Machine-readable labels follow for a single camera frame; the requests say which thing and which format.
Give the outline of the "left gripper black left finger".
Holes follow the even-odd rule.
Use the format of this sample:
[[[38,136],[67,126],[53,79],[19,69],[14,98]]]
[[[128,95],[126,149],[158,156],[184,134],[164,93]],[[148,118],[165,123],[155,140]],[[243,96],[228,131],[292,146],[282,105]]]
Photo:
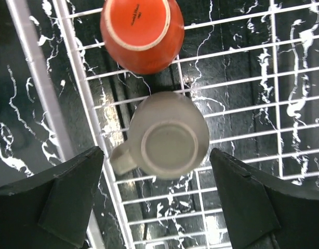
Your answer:
[[[0,248],[82,248],[102,171],[94,146],[0,187]]]

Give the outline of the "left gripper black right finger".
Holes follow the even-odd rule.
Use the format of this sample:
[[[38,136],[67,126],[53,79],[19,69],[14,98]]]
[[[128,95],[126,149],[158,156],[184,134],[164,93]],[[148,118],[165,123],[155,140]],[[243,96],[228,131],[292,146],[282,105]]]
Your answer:
[[[319,248],[319,190],[214,148],[209,160],[233,248]]]

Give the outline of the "beige mug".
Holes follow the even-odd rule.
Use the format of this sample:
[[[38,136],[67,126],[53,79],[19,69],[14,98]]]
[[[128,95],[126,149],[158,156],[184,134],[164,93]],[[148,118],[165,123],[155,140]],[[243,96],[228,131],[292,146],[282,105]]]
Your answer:
[[[140,168],[161,179],[177,179],[201,164],[209,142],[208,125],[191,99],[158,92],[138,105],[127,140],[113,149],[109,161],[117,175]]]

